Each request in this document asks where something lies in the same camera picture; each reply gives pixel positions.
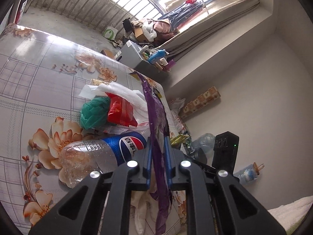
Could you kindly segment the purple noodle snack wrapper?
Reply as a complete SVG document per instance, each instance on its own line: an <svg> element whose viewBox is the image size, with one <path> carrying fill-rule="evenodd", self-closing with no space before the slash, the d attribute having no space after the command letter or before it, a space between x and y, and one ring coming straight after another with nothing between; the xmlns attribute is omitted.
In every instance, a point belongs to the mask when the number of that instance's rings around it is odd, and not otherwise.
<svg viewBox="0 0 313 235"><path fill-rule="evenodd" d="M155 88L150 85L142 74L132 72L131 75L141 81L148 107L152 161L156 177L156 196L158 201L156 234L164 234L171 205L164 160L165 137L169 136L169 125L165 108Z"/></svg>

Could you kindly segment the grey cabinet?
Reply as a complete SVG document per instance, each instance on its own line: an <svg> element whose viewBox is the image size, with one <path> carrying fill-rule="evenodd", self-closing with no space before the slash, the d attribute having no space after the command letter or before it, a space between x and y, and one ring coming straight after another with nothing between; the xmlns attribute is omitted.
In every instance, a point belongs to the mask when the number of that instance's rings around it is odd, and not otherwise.
<svg viewBox="0 0 313 235"><path fill-rule="evenodd" d="M115 59L160 84L164 83L168 78L169 73L159 70L154 65L146 61L139 53L140 49L141 47L139 45L129 40L125 43L121 50L117 52Z"/></svg>

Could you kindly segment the patterned rolled mat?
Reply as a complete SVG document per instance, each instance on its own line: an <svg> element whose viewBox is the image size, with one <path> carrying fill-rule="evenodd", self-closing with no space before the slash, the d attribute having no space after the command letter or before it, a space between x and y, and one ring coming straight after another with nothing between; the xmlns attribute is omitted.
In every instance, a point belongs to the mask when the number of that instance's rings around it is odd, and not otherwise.
<svg viewBox="0 0 313 235"><path fill-rule="evenodd" d="M221 97L216 87L211 87L204 93L200 94L196 99L187 103L179 112L180 118L186 118L193 113L201 110L208 104L219 99Z"/></svg>

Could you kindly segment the red snack wrapper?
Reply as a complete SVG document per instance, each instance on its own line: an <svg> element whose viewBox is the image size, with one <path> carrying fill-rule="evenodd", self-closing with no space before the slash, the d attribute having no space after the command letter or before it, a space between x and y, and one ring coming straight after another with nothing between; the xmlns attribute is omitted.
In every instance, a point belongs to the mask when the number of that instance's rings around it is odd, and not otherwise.
<svg viewBox="0 0 313 235"><path fill-rule="evenodd" d="M108 92L106 94L110 98L107 121L125 127L137 127L138 123L134 117L133 106L118 95Z"/></svg>

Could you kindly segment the white paper tissue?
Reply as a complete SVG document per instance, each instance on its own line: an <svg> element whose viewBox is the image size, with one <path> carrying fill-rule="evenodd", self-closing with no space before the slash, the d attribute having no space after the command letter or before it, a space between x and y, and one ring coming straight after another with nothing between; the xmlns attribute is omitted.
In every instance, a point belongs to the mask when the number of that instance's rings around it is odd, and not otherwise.
<svg viewBox="0 0 313 235"><path fill-rule="evenodd" d="M78 96L92 100L95 97L106 97L108 93L127 100L132 105L134 118L139 124L148 122L148 105L144 94L139 90L131 90L119 83L111 82L100 85L85 85Z"/></svg>

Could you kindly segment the white towel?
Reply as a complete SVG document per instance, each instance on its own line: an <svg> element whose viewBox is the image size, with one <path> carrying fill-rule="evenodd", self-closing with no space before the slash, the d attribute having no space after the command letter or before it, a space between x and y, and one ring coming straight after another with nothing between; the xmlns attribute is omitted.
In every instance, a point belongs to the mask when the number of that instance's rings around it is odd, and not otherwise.
<svg viewBox="0 0 313 235"><path fill-rule="evenodd" d="M270 209L268 212L284 227L286 234L292 234L312 207L313 196L303 197L290 204Z"/></svg>

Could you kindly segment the blue detergent bottle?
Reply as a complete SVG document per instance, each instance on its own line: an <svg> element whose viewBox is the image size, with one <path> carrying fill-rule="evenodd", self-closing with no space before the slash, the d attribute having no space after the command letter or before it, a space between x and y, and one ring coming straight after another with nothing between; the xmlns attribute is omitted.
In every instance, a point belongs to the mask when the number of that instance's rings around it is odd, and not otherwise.
<svg viewBox="0 0 313 235"><path fill-rule="evenodd" d="M165 58L169 53L165 49L158 50L152 56L148 58L148 62L151 64L157 63L161 58Z"/></svg>

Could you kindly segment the green white shopping bag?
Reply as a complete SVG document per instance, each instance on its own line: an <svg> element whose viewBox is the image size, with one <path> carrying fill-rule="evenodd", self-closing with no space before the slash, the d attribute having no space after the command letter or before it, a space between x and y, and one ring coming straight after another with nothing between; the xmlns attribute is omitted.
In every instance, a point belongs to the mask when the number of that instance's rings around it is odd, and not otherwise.
<svg viewBox="0 0 313 235"><path fill-rule="evenodd" d="M112 23L108 27L106 27L102 36L108 40L115 40L118 30L116 29L116 24Z"/></svg>

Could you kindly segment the clutter pile by window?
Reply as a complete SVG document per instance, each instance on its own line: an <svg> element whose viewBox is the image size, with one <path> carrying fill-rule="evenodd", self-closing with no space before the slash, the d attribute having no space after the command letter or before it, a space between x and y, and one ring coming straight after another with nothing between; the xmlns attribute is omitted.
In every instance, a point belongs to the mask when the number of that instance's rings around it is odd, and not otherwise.
<svg viewBox="0 0 313 235"><path fill-rule="evenodd" d="M204 9L198 0L171 0L166 6L167 13L158 19L122 21L125 31L124 41L150 43L159 46L181 32L181 28Z"/></svg>

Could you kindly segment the water jug on dispenser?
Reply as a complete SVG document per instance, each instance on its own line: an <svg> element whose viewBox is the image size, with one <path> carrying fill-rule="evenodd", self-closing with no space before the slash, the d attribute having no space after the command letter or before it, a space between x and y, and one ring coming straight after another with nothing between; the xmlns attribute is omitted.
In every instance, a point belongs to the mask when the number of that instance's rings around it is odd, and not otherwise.
<svg viewBox="0 0 313 235"><path fill-rule="evenodd" d="M252 163L240 171L233 174L234 177L239 179L240 184L246 185L256 180L260 175L260 171L264 168L264 164L258 165L257 163Z"/></svg>

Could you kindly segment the empty blue water jug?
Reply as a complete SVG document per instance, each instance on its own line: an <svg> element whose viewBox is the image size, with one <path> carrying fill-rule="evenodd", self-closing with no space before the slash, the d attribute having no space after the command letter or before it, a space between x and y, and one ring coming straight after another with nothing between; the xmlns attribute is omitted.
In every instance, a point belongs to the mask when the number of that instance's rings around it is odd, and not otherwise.
<svg viewBox="0 0 313 235"><path fill-rule="evenodd" d="M209 151L214 149L215 144L215 136L211 133L206 133L200 136L198 139L192 141L192 148L202 149L204 153L208 153Z"/></svg>

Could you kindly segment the beige curtain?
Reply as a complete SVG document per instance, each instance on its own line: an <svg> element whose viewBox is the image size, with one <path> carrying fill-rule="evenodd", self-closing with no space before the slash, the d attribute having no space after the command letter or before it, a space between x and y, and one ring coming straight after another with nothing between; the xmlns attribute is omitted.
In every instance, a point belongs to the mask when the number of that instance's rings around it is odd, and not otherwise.
<svg viewBox="0 0 313 235"><path fill-rule="evenodd" d="M259 3L260 0L237 0L181 31L178 27L202 9L202 4L199 2L183 4L159 18L159 20L169 20L174 36L156 49L166 50L169 59L178 61L212 34L257 9Z"/></svg>

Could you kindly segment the clear Pepsi plastic bottle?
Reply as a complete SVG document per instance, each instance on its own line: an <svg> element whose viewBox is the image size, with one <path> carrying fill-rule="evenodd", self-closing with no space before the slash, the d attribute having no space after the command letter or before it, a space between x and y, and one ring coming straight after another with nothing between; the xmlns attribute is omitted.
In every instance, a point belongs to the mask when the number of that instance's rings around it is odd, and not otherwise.
<svg viewBox="0 0 313 235"><path fill-rule="evenodd" d="M130 161L135 152L145 149L148 134L128 131L104 139L86 139L66 145L59 154L59 161L71 188L80 183L90 172L113 172L119 165Z"/></svg>

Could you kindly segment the purple cup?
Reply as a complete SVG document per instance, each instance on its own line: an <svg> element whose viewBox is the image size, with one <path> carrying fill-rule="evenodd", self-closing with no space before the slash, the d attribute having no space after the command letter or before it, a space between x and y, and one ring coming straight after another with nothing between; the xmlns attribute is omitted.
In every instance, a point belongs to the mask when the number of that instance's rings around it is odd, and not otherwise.
<svg viewBox="0 0 313 235"><path fill-rule="evenodd" d="M168 64L166 65L166 70L169 71L175 64L176 62L174 60L168 61Z"/></svg>

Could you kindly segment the metal balcony railing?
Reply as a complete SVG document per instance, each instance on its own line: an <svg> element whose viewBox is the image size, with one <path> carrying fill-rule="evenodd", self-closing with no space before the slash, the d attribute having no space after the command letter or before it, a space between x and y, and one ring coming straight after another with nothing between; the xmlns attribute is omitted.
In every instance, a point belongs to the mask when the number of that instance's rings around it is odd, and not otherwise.
<svg viewBox="0 0 313 235"><path fill-rule="evenodd" d="M101 33L111 25L121 31L124 19L157 19L166 13L159 0L30 0L29 4L84 23Z"/></svg>

